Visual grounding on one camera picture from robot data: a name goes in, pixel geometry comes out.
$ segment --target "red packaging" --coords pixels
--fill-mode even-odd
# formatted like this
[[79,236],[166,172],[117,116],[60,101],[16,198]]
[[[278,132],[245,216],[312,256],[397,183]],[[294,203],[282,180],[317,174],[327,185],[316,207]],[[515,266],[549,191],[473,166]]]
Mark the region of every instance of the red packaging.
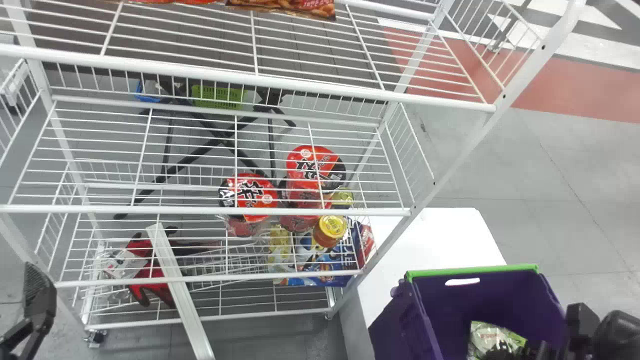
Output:
[[325,201],[331,199],[346,176],[340,156],[326,147],[301,145],[287,156],[287,196],[299,208],[320,208],[320,191]]
[[282,215],[280,225],[292,233],[309,230],[320,217],[317,215]]
[[[278,196],[280,198],[280,201],[283,202],[284,205],[288,208],[297,208],[299,202],[287,201],[288,197],[286,188],[287,179],[283,179],[280,181],[280,184],[278,184]],[[321,205],[322,204],[320,202],[314,202],[312,203],[312,206],[309,207],[321,208]],[[330,208],[331,202],[325,202],[324,207],[326,209]],[[290,231],[292,233],[301,233],[313,227],[319,218],[319,215],[282,215],[280,217],[280,224],[282,225],[282,227],[287,229],[287,231]]]
[[357,229],[360,233],[360,246],[361,249],[356,250],[356,258],[358,260],[358,268],[362,268],[364,266],[365,261],[371,255],[371,250],[373,250],[374,240],[373,240],[373,232],[371,231],[371,226],[360,224],[357,226]]
[[[278,193],[264,177],[245,172],[236,177],[225,179],[218,193],[220,206],[224,208],[275,208],[278,206]],[[229,215],[227,229],[234,236],[249,237],[268,222],[268,211],[264,215]]]

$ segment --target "snack bag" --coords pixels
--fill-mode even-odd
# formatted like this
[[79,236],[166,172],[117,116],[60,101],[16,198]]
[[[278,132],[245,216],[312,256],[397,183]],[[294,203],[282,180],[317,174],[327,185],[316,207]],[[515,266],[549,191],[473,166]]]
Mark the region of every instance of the snack bag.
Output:
[[333,0],[227,0],[227,6],[259,12],[283,12],[293,16],[335,20]]
[[294,264],[291,233],[276,225],[269,233],[269,272],[294,272]]
[[527,340],[492,323],[471,322],[467,360],[519,359]]
[[[338,244],[326,248],[318,244],[313,237],[313,230],[282,236],[272,231],[269,241],[267,264],[269,272],[317,272],[334,270],[353,270],[362,268],[365,260],[373,250],[371,228],[347,217],[349,230]],[[351,279],[350,275],[288,277],[274,279],[276,285],[311,285],[345,287]]]
[[169,3],[182,3],[191,5],[202,5],[215,3],[222,0],[129,0],[130,3],[145,3],[145,4],[169,4]]
[[374,253],[376,244],[373,240],[373,232],[371,226],[365,225],[357,220],[347,217],[349,231],[351,231],[351,239],[356,249],[356,258],[358,260],[358,268],[362,268]]

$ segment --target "green basket rim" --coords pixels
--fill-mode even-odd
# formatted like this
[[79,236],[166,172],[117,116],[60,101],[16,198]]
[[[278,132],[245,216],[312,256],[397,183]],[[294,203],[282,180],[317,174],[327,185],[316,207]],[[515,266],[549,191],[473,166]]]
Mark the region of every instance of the green basket rim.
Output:
[[414,277],[487,274],[491,272],[507,272],[507,271],[533,271],[536,274],[540,273],[538,271],[538,264],[514,264],[514,265],[497,265],[497,266],[477,266],[472,268],[409,270],[405,273],[404,278],[409,282],[413,282]]

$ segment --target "wire shelving unit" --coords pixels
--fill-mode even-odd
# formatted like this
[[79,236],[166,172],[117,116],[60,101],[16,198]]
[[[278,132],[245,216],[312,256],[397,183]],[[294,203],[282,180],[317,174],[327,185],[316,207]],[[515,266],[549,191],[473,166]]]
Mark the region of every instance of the wire shelving unit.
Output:
[[[0,44],[15,58],[0,83],[0,169],[24,124],[36,131],[0,204],[0,233],[48,271],[86,330],[183,323],[199,359],[213,357],[202,321],[331,317],[532,81],[583,5],[570,1],[541,37],[494,0],[337,0],[335,22],[221,3],[3,0],[0,33],[18,45]],[[438,173],[409,106],[486,118]],[[225,217],[264,210],[221,206],[224,180],[253,172],[277,187],[301,145],[339,156],[352,205],[323,196],[301,209],[280,199],[261,232],[231,234]],[[12,220],[23,214],[42,216],[36,239]],[[321,215],[360,224],[333,254],[339,268],[306,268],[294,238],[271,241],[281,217]],[[402,220],[365,254],[371,216]],[[159,231],[170,226],[175,234]],[[163,273],[107,276],[104,255],[136,233]],[[290,261],[269,258],[278,247]],[[278,283],[341,276],[351,278],[340,290]],[[139,304],[128,287],[141,284],[167,284],[176,309],[155,296]]]

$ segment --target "white wire shelf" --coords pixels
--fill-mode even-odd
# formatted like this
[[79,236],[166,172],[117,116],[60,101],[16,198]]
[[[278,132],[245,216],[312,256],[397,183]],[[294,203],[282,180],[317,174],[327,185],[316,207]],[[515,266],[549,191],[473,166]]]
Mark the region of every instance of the white wire shelf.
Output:
[[[296,242],[290,235],[272,233],[279,225],[277,217],[273,217],[262,231],[249,238],[233,237],[226,230],[225,221],[216,216],[139,215],[113,220],[107,215],[80,214],[68,217],[65,221],[67,219],[68,223],[61,224],[49,218],[36,247],[36,253],[54,249],[51,258],[57,258],[58,261],[64,258],[62,267],[50,268],[60,273],[59,277],[56,276],[56,285],[60,288],[187,280],[192,292],[200,292],[216,288],[221,283],[231,284],[249,279],[350,276],[360,274],[366,261],[375,252],[375,248],[363,248],[359,237],[354,241],[354,236],[360,236],[360,231],[370,229],[367,217],[350,217],[361,228],[347,230],[345,237],[331,250],[331,259],[314,257],[317,254],[313,249],[304,247],[301,240]],[[172,279],[163,275],[152,276],[151,271],[148,277],[135,279],[106,276],[104,271],[109,266],[106,261],[108,254],[124,249],[136,233],[141,233],[141,239],[148,238],[145,227],[157,223],[162,223],[165,229],[170,226],[176,228],[176,233],[169,235],[169,239],[184,277]],[[66,234],[62,237],[64,245],[61,245],[60,237],[48,236],[54,230]],[[67,236],[70,238],[68,247],[68,240],[64,240]],[[143,244],[146,245],[135,248],[143,253],[137,252],[136,255],[148,261],[157,261],[159,256],[153,246],[150,243]],[[291,256],[269,255],[270,252],[281,251]]]
[[[190,291],[201,321],[280,316],[288,313],[325,313],[330,292],[318,286],[277,286],[273,281],[217,282],[206,290]],[[123,286],[81,288],[76,304],[86,329],[116,329],[180,323],[176,309],[149,293],[150,305],[141,306]]]
[[42,91],[35,85],[24,59],[3,57],[1,65],[0,166]]
[[[309,200],[317,209],[294,209],[293,200],[280,199],[272,215],[406,216],[434,181],[402,105],[384,126],[271,114],[269,134],[266,119],[245,123],[237,115],[215,114],[256,113],[97,102],[56,103],[2,211],[259,214],[259,208],[220,207],[222,182],[254,172],[277,187],[286,180],[288,155],[301,145],[325,147],[340,157],[342,185],[353,194],[353,206],[333,209],[322,197]],[[184,110],[210,113],[194,117]],[[294,119],[295,126],[279,117]]]
[[[25,12],[24,19],[0,17],[0,21],[12,20],[14,25],[28,24],[31,34],[19,30],[3,33],[33,39],[38,49],[23,49],[24,56],[45,60],[52,70],[67,64],[78,71],[82,65],[81,72],[94,76],[106,70],[127,70],[138,78],[182,76],[287,91],[320,91],[338,97],[495,111],[430,20],[414,19],[426,25],[420,31],[390,28],[379,18],[393,15],[385,13],[388,9],[359,8],[357,1],[338,4],[335,22],[239,12],[220,4],[31,3],[28,7],[14,0],[2,5]],[[112,88],[112,84],[95,81],[62,87],[132,92]]]

